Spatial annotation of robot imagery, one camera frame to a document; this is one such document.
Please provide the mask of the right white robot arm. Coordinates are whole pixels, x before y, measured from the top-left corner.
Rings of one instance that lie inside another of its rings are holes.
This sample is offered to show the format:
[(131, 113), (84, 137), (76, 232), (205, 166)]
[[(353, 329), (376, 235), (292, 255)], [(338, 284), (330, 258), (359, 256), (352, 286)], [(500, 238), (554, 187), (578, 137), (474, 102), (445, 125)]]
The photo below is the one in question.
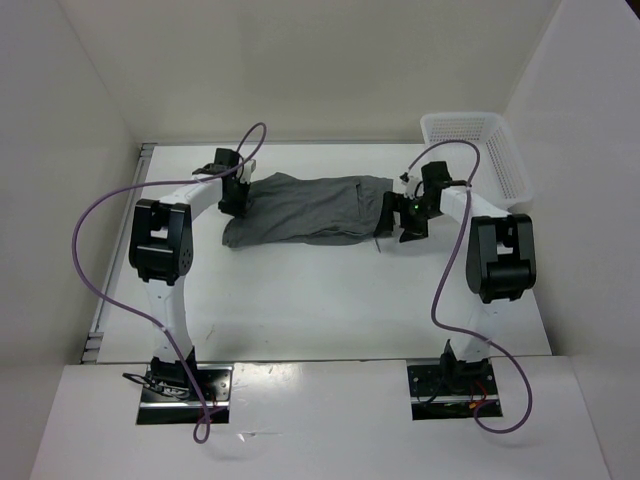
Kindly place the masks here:
[[(506, 305), (520, 299), (536, 281), (533, 222), (525, 214), (511, 214), (471, 190), (469, 180), (454, 180), (442, 161), (421, 168), (422, 178), (402, 176), (405, 191), (387, 191), (382, 197), (376, 237), (395, 226), (400, 242), (428, 237), (428, 223), (449, 217), (459, 232), (430, 308), (431, 321), (451, 334), (440, 357), (438, 378), (450, 393), (460, 393), (487, 371), (493, 337)], [(471, 316), (464, 326), (437, 318), (444, 287), (460, 252), (466, 253), (466, 284), (475, 295)]]

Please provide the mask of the grey shorts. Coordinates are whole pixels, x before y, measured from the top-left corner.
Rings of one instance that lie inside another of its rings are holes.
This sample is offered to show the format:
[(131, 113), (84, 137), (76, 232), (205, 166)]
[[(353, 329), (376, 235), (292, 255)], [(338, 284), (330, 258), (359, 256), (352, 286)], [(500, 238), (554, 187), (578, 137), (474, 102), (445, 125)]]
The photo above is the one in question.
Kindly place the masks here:
[(272, 243), (348, 246), (369, 241), (393, 180), (371, 175), (301, 180), (275, 173), (254, 182), (242, 217), (224, 228), (222, 245)]

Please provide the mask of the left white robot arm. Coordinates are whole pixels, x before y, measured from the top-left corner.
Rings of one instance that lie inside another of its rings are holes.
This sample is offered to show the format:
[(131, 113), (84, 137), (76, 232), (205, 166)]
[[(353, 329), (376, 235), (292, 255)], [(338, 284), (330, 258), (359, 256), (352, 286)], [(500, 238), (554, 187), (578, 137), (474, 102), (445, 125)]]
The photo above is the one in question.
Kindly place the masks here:
[(185, 280), (194, 262), (193, 221), (217, 205), (234, 217), (245, 214), (255, 161), (219, 148), (214, 161), (196, 169), (186, 185), (134, 208), (129, 263), (142, 280), (156, 321), (154, 353), (144, 386), (185, 400), (200, 385), (185, 306)]

